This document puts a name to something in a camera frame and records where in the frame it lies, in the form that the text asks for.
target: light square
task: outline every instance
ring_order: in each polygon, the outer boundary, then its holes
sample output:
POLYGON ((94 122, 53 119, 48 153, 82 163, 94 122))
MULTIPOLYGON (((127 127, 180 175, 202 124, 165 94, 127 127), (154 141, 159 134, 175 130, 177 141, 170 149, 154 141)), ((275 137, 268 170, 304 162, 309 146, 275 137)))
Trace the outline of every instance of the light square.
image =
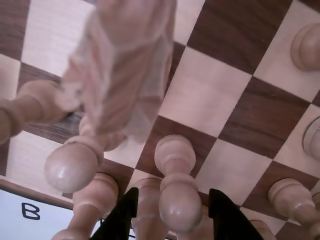
POLYGON ((20 62, 0 54, 0 98, 12 100, 17 93, 20 62))
POLYGON ((218 137, 251 75, 186 47, 159 115, 218 137))
POLYGON ((242 205, 264 174, 271 159, 217 139, 195 180, 199 191, 224 192, 235 204, 242 205))
POLYGON ((145 144, 145 142, 139 143, 129 137, 116 149, 104 152, 104 158, 134 169, 145 144))
POLYGON ((61 77, 94 8, 80 0, 32 0, 22 62, 61 77))
POLYGON ((318 12, 293 1, 254 76, 312 102, 320 89, 320 71, 299 70, 292 62, 290 50, 303 27, 319 22, 318 12))
POLYGON ((61 195, 45 178, 47 157, 61 144, 23 131, 11 138, 6 178, 48 195, 61 195))
POLYGON ((175 15, 174 40, 187 45, 205 0, 178 0, 175 15))

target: chess piece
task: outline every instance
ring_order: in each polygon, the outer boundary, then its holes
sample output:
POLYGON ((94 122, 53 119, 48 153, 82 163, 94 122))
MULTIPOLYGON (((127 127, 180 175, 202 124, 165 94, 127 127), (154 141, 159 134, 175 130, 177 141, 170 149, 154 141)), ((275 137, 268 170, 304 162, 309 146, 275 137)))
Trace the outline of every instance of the chess piece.
POLYGON ((311 240, 320 237, 320 213, 316 210, 310 191, 292 178, 282 179, 269 189, 268 198, 281 215, 297 221, 311 240))
POLYGON ((199 225, 188 233, 177 233, 177 240, 214 239, 214 220, 208 216, 208 207, 202 206, 202 218, 199 225))
POLYGON ((95 135, 87 116, 80 121, 79 134, 53 151, 44 166, 48 183, 63 193, 87 186, 104 159, 104 151, 115 149, 126 137, 121 131, 95 135))
POLYGON ((169 232, 159 214, 160 183, 159 179, 147 178, 134 185, 139 189, 139 200, 136 217, 131 221, 137 240, 163 240, 169 232))
POLYGON ((159 200, 162 221, 173 232, 191 232, 202 216, 198 187, 189 175, 196 164, 191 143, 180 135, 165 136, 156 145, 154 161, 165 175, 159 200))
POLYGON ((303 149, 306 154, 320 161, 320 117, 313 120, 303 135, 303 149))
POLYGON ((277 240, 266 223, 260 220, 250 221, 264 240, 277 240))
POLYGON ((302 28, 291 46, 293 63, 303 71, 320 70, 320 23, 302 28))
POLYGON ((84 189, 73 194, 73 217, 67 229, 52 240, 88 240, 99 219, 116 205, 118 185, 103 173, 97 173, 84 189))
POLYGON ((58 84, 35 80, 24 84, 14 100, 0 98, 0 143, 18 135, 26 123, 54 124, 68 113, 56 105, 58 84))
POLYGON ((96 133, 144 142, 160 109, 174 44, 176 0, 100 0, 70 56, 57 103, 83 105, 96 133))

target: light wooden pawn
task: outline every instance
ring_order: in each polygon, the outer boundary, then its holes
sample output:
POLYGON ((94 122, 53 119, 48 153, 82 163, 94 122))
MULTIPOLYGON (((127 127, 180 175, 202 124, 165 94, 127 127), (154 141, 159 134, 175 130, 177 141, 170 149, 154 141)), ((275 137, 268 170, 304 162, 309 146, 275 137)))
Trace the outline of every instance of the light wooden pawn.
POLYGON ((300 30, 291 45, 291 58, 303 71, 320 70, 320 23, 312 23, 300 30))
POLYGON ((255 227, 263 240, 277 240, 276 236, 272 233, 268 225, 260 220, 252 220, 251 224, 255 227))
POLYGON ((160 185, 159 212, 169 230, 188 233, 202 217, 202 202, 190 172, 196 164, 191 143, 183 136, 168 135, 155 148, 155 165, 165 175, 160 185))
POLYGON ((310 191, 300 182, 292 178, 282 179, 269 189, 268 198, 279 214, 301 224, 311 240, 320 237, 320 213, 310 191))
POLYGON ((178 233, 177 240, 213 240, 214 220, 208 214, 208 207, 202 206, 202 218, 199 225, 192 232, 178 233))
POLYGON ((54 124, 68 113, 55 103, 58 84, 35 80, 24 84, 14 100, 0 98, 0 144, 18 135, 26 123, 54 124))
POLYGON ((160 183, 159 179, 147 178, 134 185, 139 189, 137 214, 132 218, 137 240, 163 240, 169 232, 159 214, 160 183))
POLYGON ((48 183, 63 193, 87 186, 104 159, 104 151, 115 149, 126 137, 121 131, 95 135, 87 116, 80 121, 79 134, 53 151, 44 166, 48 183))
POLYGON ((97 173, 88 186, 73 194, 73 217, 52 240, 88 240, 97 221, 115 207, 118 193, 112 177, 97 173))

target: wooden chess piece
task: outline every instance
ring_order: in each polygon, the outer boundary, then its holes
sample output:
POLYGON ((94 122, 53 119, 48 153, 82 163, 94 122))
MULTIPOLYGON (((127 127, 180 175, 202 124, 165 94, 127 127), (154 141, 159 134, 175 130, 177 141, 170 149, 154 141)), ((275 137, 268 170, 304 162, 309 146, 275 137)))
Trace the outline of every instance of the wooden chess piece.
POLYGON ((303 71, 320 70, 320 23, 302 28, 291 46, 293 63, 303 71))
POLYGON ((189 175, 196 164, 191 143, 180 135, 165 136, 156 145, 154 161, 165 175, 159 200, 162 221, 173 232, 191 232, 202 217, 198 187, 189 175))
POLYGON ((208 207, 202 206, 202 218, 199 225, 188 233, 177 233, 177 240, 214 239, 214 220, 208 216, 208 207))
POLYGON ((125 135, 119 131, 95 135, 87 116, 79 124, 79 136, 68 139, 47 158, 44 174, 48 183, 63 193, 74 193, 94 178, 104 151, 121 144, 125 135))
POLYGON ((160 183, 159 179, 147 178, 134 185, 139 189, 139 200, 136 217, 131 221, 137 240, 163 240, 169 232, 159 214, 160 183))
POLYGON ((54 124, 68 113, 55 103, 58 84, 35 80, 24 84, 13 100, 0 98, 0 143, 18 135, 26 123, 54 124))
POLYGON ((268 198, 281 215, 297 221, 311 240, 320 237, 320 213, 316 210, 310 191, 292 178, 277 181, 269 189, 268 198))
POLYGON ((320 117, 313 120, 306 128, 302 146, 306 154, 320 161, 320 117))
POLYGON ((99 219, 116 205, 118 185, 103 173, 97 173, 92 182, 73 194, 73 217, 67 227, 52 240, 88 240, 99 219))
POLYGON ((260 220, 250 221, 264 240, 277 240, 266 223, 260 220))

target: blurred foreground object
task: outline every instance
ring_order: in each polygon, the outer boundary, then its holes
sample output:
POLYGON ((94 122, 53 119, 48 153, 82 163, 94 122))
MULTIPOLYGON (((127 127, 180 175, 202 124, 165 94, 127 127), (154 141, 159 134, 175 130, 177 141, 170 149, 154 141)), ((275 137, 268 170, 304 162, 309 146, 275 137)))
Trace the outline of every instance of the blurred foreground object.
POLYGON ((171 67, 176 1, 100 0, 70 56, 58 105, 80 106, 97 134, 146 140, 171 67))
POLYGON ((13 100, 0 98, 0 144, 18 135, 27 123, 55 124, 68 113, 54 99, 58 84, 35 80, 24 84, 13 100))
POLYGON ((56 95, 65 111, 84 107, 80 136, 45 164, 49 184, 80 191, 95 176, 105 151, 127 138, 145 142, 158 116, 173 52, 175 0, 101 0, 56 95))

